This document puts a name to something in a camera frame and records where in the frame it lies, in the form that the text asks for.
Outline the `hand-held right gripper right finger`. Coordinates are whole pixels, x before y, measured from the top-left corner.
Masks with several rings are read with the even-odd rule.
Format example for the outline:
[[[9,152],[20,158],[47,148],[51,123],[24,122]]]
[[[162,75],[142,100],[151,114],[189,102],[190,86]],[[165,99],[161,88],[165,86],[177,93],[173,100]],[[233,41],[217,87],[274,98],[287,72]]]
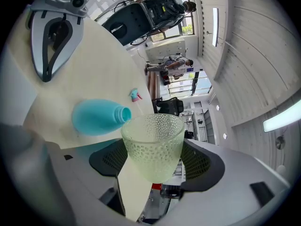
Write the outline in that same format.
[[[290,184],[257,158],[186,139],[182,161],[194,178],[155,226],[262,226],[288,195]]]

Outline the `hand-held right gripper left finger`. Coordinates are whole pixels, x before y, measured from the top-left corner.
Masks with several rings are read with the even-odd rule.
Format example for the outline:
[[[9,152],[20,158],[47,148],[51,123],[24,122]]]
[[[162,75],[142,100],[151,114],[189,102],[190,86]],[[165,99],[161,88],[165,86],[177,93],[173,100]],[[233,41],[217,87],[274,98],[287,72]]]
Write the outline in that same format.
[[[56,179],[70,207],[76,226],[139,226],[126,218],[125,197],[118,173],[125,167],[127,151],[122,139],[82,155],[77,147],[61,149],[47,143]]]

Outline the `turquoise plastic bottle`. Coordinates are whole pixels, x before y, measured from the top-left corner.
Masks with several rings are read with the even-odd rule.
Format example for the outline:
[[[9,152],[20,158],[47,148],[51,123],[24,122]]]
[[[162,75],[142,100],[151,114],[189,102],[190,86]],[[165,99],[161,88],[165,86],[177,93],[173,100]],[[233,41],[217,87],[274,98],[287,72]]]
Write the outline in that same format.
[[[121,128],[131,117],[128,107],[110,100],[89,99],[74,107],[71,121],[79,133],[101,136]]]

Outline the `clear yellowish plastic cup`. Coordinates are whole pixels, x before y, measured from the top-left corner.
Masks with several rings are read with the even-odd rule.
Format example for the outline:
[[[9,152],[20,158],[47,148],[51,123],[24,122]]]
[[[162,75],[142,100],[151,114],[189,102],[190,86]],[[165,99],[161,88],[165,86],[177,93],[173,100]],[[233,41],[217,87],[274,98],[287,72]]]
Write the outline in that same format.
[[[138,171],[154,184],[172,177],[182,154],[184,132],[180,117],[163,113],[142,115],[121,128],[128,155]]]

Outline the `white shelving rack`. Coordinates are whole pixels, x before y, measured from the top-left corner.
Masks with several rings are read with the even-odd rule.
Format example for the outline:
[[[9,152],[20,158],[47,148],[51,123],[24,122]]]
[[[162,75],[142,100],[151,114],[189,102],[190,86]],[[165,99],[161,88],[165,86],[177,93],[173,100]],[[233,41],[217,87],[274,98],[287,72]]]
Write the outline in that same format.
[[[201,101],[186,106],[179,116],[184,122],[184,138],[215,144],[209,109]]]

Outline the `grey office chair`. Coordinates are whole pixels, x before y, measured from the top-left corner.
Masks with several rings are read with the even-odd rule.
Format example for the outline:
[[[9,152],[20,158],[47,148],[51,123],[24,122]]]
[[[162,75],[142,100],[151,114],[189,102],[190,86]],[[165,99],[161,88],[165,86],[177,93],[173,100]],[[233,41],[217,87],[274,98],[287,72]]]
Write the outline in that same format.
[[[150,34],[155,25],[146,6],[134,2],[115,12],[103,27],[124,46]]]

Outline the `long ceiling light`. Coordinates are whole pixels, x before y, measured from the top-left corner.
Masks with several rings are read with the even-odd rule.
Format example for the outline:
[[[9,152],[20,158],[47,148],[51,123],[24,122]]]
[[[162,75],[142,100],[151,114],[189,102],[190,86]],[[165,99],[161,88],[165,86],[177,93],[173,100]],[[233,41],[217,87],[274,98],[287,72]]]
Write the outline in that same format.
[[[218,8],[213,8],[213,38],[212,38],[212,45],[214,47],[217,47],[218,33],[219,33],[219,9]]]
[[[263,130],[267,133],[288,126],[299,120],[301,120],[301,100],[280,114],[265,120],[263,122]]]

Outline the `small turquoise pink toy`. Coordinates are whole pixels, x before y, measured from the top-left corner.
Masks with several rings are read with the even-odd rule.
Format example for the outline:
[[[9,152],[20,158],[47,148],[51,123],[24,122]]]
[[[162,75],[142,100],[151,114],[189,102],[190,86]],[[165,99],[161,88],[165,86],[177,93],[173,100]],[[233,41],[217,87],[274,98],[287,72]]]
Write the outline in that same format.
[[[129,96],[131,97],[132,102],[137,102],[143,99],[139,94],[137,88],[132,89],[131,92],[129,93]]]

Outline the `glass entrance doors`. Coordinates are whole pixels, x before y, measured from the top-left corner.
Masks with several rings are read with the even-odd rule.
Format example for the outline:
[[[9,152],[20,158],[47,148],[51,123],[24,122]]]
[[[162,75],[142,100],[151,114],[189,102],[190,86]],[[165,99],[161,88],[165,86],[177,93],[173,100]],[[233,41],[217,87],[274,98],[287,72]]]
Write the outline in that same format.
[[[189,72],[183,76],[170,76],[167,86],[170,97],[192,97],[208,94],[212,84],[204,71]]]

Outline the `wooden steps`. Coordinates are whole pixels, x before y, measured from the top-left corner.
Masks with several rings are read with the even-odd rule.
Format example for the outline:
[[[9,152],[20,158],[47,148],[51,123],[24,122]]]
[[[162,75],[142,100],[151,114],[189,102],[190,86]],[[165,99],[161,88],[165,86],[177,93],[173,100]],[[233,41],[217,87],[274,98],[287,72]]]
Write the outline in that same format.
[[[160,98],[160,76],[155,72],[148,73],[148,91],[152,100]]]

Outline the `grey lockers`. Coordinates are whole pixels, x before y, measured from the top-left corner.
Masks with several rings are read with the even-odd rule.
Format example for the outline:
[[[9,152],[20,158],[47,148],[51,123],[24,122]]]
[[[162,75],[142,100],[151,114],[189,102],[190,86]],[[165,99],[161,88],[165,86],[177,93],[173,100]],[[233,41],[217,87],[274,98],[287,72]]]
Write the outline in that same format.
[[[171,39],[153,44],[145,49],[151,62],[162,62],[171,56],[186,56],[185,40],[182,38]]]

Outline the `grey and black backpack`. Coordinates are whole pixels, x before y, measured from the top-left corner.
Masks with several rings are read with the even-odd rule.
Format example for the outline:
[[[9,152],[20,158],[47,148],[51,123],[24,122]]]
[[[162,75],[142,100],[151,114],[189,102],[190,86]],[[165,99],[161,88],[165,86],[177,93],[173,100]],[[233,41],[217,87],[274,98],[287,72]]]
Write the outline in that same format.
[[[185,15],[182,0],[142,0],[155,26],[174,26]]]

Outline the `large window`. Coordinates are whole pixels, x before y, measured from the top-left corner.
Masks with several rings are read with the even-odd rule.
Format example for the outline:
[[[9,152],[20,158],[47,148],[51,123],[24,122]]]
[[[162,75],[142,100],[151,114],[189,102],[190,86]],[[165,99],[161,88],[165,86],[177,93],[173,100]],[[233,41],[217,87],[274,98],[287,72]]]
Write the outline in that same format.
[[[178,24],[177,26],[168,29],[165,32],[160,32],[156,35],[152,35],[151,41],[158,42],[161,40],[166,40],[166,39],[185,36],[185,35],[193,35],[193,34],[194,34],[193,16],[189,15],[184,17],[181,23]]]

